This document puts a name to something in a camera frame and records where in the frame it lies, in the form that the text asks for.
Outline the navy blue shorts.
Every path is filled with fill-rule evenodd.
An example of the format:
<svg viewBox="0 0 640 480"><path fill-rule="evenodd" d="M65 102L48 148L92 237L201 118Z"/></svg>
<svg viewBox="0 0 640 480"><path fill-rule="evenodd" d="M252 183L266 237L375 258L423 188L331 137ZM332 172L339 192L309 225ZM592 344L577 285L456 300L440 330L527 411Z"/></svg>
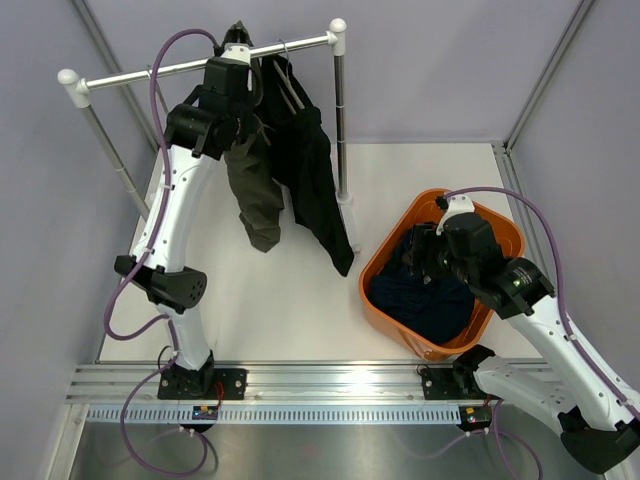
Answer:
<svg viewBox="0 0 640 480"><path fill-rule="evenodd" d="M409 246L410 230L371 279L367 298L378 310L421 337L443 344L469 325L475 298L467 285L455 278L430 279L409 272L402 256Z"/></svg>

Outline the olive green shorts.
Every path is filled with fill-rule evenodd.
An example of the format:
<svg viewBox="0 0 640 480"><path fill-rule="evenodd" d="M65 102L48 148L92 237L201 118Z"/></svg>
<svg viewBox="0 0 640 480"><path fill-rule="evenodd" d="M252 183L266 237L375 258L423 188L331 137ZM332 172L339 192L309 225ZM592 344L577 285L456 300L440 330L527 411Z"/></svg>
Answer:
<svg viewBox="0 0 640 480"><path fill-rule="evenodd" d="M254 118L254 131L243 143L235 142L223 159L249 242L256 250L267 253L281 238L279 219L284 200L272 174L268 127L257 116Z"/></svg>

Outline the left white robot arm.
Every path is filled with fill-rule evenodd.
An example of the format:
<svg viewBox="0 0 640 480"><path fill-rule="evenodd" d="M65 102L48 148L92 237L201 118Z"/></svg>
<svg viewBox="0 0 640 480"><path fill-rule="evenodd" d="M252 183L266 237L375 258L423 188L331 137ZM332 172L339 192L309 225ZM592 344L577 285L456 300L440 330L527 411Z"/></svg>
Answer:
<svg viewBox="0 0 640 480"><path fill-rule="evenodd" d="M148 323L167 327L172 354L161 380L178 397L204 398L215 385L199 308L207 276L187 266L186 249L214 162L256 130L249 50L248 34L236 23L215 44L202 82L156 122L163 129L156 196L138 243L114 264L122 283L137 286L156 307Z"/></svg>

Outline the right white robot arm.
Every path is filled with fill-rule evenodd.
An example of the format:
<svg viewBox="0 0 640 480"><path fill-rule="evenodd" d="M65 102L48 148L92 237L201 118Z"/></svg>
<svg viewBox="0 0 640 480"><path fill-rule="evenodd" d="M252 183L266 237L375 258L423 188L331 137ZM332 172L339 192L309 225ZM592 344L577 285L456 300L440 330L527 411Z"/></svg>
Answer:
<svg viewBox="0 0 640 480"><path fill-rule="evenodd" d="M536 349L562 383L555 389L476 345L453 364L461 395L505 400L546 425L585 469L604 474L639 447L639 392L602 358L569 318L558 282L530 260L507 256L465 190L436 198L443 215L421 224L411 264L454 278Z"/></svg>

